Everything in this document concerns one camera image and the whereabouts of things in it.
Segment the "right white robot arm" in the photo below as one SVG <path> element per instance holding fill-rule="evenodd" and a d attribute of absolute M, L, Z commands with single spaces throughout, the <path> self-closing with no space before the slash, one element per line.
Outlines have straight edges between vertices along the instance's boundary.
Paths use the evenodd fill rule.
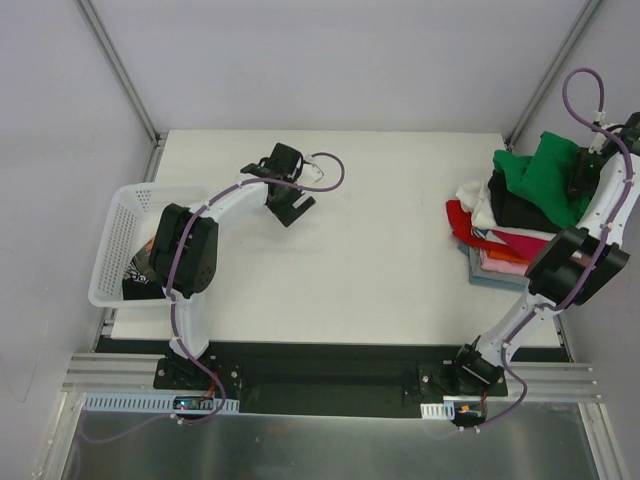
<path fill-rule="evenodd" d="M 445 367 L 450 395 L 504 396 L 510 360 L 524 341 L 556 314 L 584 304 L 626 266 L 623 234 L 639 199 L 639 114 L 620 132 L 600 134 L 604 165 L 585 215 L 542 249 L 526 273 L 525 292 L 502 320 Z"/>

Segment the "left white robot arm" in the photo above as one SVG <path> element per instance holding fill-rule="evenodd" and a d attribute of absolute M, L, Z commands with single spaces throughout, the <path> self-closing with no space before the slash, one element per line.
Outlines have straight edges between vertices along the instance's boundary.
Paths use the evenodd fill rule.
<path fill-rule="evenodd" d="M 149 264 L 171 301 L 169 345 L 183 358 L 176 374 L 187 387 L 205 386 L 212 374 L 209 361 L 201 358 L 209 347 L 203 293 L 216 273 L 220 234 L 262 207 L 291 226 L 315 204 L 295 187 L 304 166 L 301 152 L 278 143 L 210 200 L 191 207 L 171 203 L 162 211 Z"/>

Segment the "green t shirt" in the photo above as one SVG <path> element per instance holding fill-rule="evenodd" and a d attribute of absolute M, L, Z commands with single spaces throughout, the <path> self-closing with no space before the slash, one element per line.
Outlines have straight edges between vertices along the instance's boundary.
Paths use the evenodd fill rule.
<path fill-rule="evenodd" d="M 576 226 L 590 203 L 589 194 L 572 197 L 569 180 L 579 158 L 580 147 L 573 141 L 544 131 L 531 156 L 498 150 L 494 169 L 503 174 L 507 190 L 540 209 L 561 229 Z"/>

